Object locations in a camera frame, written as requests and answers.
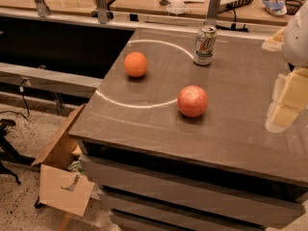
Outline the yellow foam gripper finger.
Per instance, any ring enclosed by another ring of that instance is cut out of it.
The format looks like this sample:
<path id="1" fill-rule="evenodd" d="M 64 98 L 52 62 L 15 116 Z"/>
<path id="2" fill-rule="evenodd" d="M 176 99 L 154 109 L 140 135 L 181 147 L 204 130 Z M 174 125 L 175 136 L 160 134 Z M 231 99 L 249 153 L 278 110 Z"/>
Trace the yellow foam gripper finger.
<path id="1" fill-rule="evenodd" d="M 308 106 L 308 68 L 296 67 L 288 75 L 279 74 L 272 92 L 265 127 L 282 133 Z"/>
<path id="2" fill-rule="evenodd" d="M 281 51 L 285 31 L 285 27 L 279 29 L 272 37 L 263 42 L 262 48 L 270 52 Z"/>

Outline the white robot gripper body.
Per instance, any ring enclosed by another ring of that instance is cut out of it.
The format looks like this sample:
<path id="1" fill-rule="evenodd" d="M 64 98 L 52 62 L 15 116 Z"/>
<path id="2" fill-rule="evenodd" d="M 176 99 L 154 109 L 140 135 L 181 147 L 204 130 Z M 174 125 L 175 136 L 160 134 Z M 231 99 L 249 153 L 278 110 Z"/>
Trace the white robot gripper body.
<path id="1" fill-rule="evenodd" d="M 288 22 L 282 54 L 285 61 L 294 66 L 308 66 L 308 1 Z"/>

